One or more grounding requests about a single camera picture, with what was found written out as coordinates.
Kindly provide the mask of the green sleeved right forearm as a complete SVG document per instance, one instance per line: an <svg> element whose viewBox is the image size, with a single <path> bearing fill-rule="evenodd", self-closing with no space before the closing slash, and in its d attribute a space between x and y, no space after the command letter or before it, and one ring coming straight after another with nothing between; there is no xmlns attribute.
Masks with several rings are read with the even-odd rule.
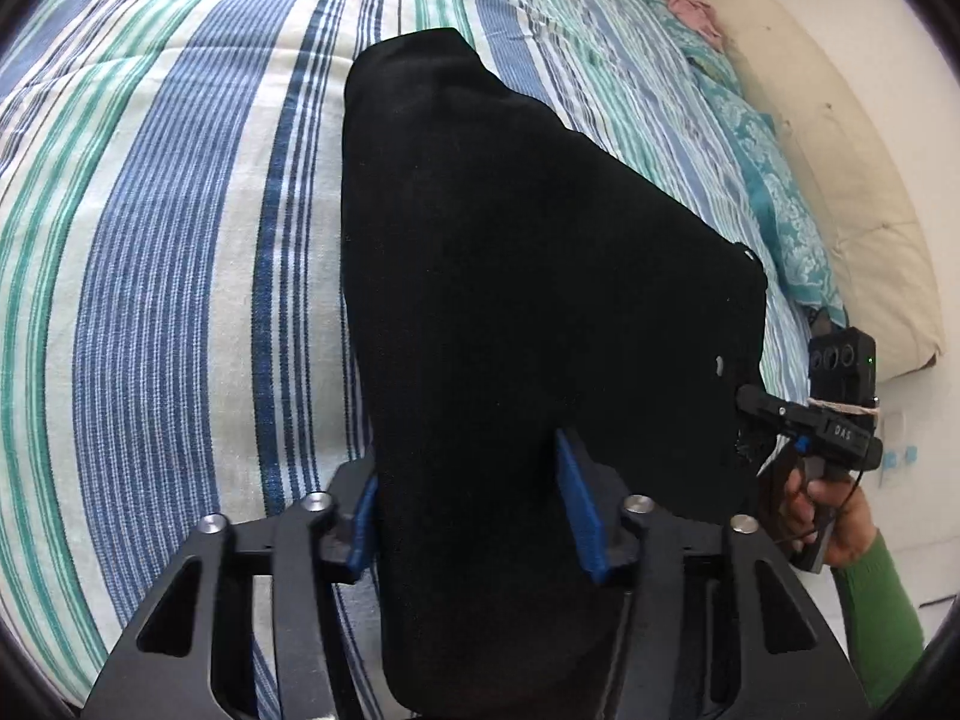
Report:
<svg viewBox="0 0 960 720"><path fill-rule="evenodd" d="M924 652L918 613L901 583L882 533L853 564L832 570L848 656L873 709L910 676Z"/></svg>

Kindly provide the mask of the person's right hand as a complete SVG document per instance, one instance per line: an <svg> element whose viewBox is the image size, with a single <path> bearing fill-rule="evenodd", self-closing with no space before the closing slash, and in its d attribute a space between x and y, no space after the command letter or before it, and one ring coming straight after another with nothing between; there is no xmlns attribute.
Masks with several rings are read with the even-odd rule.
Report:
<svg viewBox="0 0 960 720"><path fill-rule="evenodd" d="M854 476L830 472L814 478L800 461L784 483L776 525L782 550L794 554L820 544L823 564L832 569L851 567L878 537L871 507Z"/></svg>

